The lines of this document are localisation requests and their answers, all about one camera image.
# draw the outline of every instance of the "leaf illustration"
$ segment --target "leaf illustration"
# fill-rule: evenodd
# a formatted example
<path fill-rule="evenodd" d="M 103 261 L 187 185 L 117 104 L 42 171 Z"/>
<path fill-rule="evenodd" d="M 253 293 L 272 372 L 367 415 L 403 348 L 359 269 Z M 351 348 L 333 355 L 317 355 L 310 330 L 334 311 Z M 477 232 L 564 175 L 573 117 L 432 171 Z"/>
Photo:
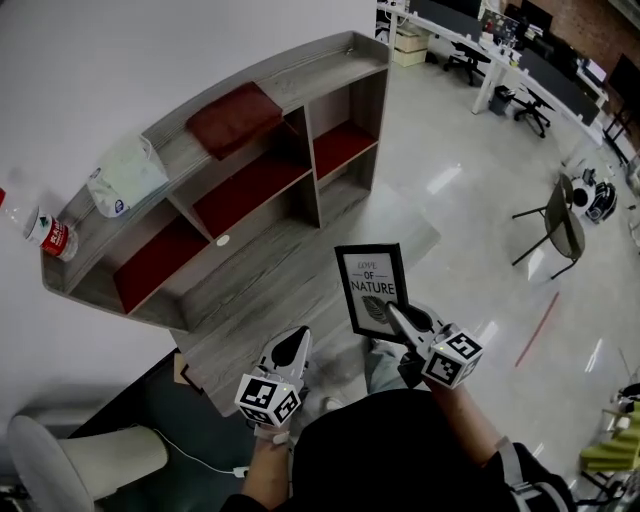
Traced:
<path fill-rule="evenodd" d="M 367 309 L 369 316 L 376 322 L 381 324 L 388 324 L 387 315 L 384 312 L 385 302 L 380 297 L 374 297 L 373 295 L 363 295 L 362 302 Z"/>

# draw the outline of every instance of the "gray pants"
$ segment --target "gray pants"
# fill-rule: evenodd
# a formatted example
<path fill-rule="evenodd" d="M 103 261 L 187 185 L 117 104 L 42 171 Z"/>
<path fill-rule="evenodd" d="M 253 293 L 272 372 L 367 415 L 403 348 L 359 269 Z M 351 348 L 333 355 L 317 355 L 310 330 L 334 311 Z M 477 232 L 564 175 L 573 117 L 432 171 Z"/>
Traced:
<path fill-rule="evenodd" d="M 370 395 L 391 389 L 406 389 L 398 373 L 400 361 L 388 343 L 378 343 L 364 360 L 364 378 Z"/>

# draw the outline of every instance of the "picture frame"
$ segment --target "picture frame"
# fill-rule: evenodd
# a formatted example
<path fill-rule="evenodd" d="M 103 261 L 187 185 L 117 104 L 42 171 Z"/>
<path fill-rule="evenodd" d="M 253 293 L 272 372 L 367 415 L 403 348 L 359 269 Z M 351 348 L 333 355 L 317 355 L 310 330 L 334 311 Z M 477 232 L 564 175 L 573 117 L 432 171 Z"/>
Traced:
<path fill-rule="evenodd" d="M 385 305 L 409 307 L 400 244 L 341 245 L 335 248 L 353 332 L 401 343 Z"/>

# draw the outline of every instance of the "brick wall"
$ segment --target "brick wall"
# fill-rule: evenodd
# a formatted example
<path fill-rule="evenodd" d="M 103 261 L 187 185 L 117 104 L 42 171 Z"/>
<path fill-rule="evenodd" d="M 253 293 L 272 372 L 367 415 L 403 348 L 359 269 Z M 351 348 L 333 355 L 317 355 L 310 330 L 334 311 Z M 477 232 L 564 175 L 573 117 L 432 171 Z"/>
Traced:
<path fill-rule="evenodd" d="M 521 0 L 509 0 L 520 5 Z M 611 74 L 623 53 L 640 68 L 640 30 L 607 0 L 532 0 L 553 16 L 551 32 L 581 54 L 593 59 Z M 607 111 L 617 111 L 621 100 L 606 88 L 610 101 Z M 636 148 L 640 147 L 640 128 L 633 127 Z"/>

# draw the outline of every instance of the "red bottle label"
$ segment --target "red bottle label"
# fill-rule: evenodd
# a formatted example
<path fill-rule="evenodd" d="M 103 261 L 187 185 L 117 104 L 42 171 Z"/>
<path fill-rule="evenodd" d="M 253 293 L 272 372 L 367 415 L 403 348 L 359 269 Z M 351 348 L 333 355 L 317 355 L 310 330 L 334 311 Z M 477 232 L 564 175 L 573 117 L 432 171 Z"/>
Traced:
<path fill-rule="evenodd" d="M 36 223 L 27 239 L 38 244 L 43 251 L 53 256 L 60 256 L 69 240 L 69 228 L 51 215 L 39 211 Z"/>

